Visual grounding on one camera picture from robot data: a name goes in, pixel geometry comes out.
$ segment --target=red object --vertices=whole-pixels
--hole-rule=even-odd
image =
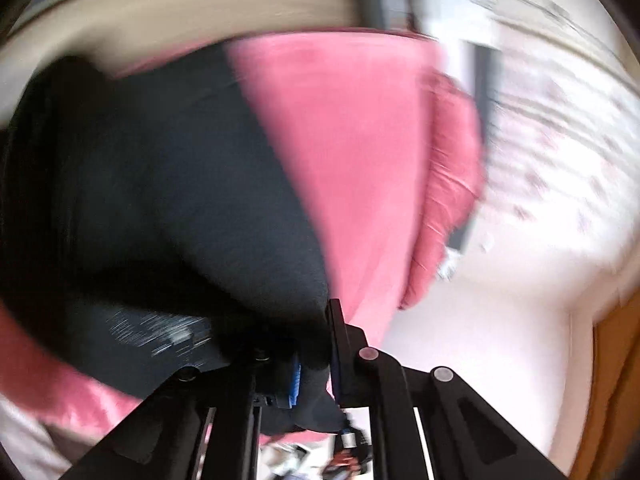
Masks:
[[[380,345],[398,307],[427,292],[447,235],[480,191],[471,99],[438,72],[439,46],[417,36],[267,34],[230,43],[229,54],[318,232],[332,296]],[[139,402],[59,362],[1,304],[0,391],[40,420],[93,436]]]

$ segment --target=pink garment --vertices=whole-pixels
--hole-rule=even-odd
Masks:
[[[395,310],[426,293],[448,233],[479,192],[471,100],[438,73],[438,45],[417,36],[266,34],[232,42],[228,52],[318,232],[332,296],[345,320],[380,345]],[[3,305],[0,390],[41,420],[92,436],[138,403],[57,361]]]

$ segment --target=black fabric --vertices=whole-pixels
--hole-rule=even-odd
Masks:
[[[145,397],[267,331],[302,375],[263,432],[342,427],[319,243],[224,44],[120,80],[82,57],[44,69],[9,126],[1,222],[8,308],[80,371]]]

